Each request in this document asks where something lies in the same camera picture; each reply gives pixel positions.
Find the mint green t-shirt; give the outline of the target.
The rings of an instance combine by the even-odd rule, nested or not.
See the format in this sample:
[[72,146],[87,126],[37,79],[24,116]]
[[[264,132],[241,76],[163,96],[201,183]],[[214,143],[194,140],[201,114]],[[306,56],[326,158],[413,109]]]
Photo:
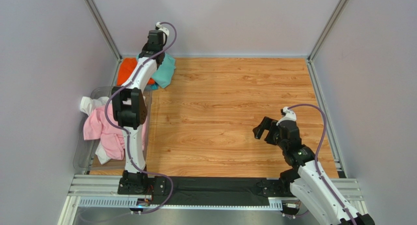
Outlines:
[[175,58],[166,53],[162,64],[149,79],[148,84],[157,83],[160,86],[159,88],[162,89],[168,87],[171,84],[176,69],[175,63]]

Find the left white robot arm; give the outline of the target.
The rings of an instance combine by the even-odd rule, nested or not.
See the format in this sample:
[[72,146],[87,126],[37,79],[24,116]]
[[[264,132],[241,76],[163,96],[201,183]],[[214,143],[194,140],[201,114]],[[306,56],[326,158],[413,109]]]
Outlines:
[[142,132],[148,117],[148,108],[143,96],[144,90],[162,64],[169,31],[166,28],[150,30],[147,43],[143,46],[137,59],[137,65],[127,80],[114,87],[113,117],[124,131],[125,169],[119,181],[118,194],[144,195],[149,192],[148,174],[143,153],[145,143]]

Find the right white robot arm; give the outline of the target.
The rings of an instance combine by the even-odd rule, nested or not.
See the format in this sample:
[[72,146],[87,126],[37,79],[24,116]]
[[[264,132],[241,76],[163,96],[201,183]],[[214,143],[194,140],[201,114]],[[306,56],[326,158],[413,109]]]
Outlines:
[[314,152],[302,143],[293,120],[264,117],[253,129],[256,139],[267,131],[265,142],[282,150],[291,169],[282,172],[274,185],[280,194],[294,196],[322,225],[373,225],[369,214],[361,214],[337,189],[315,159]]

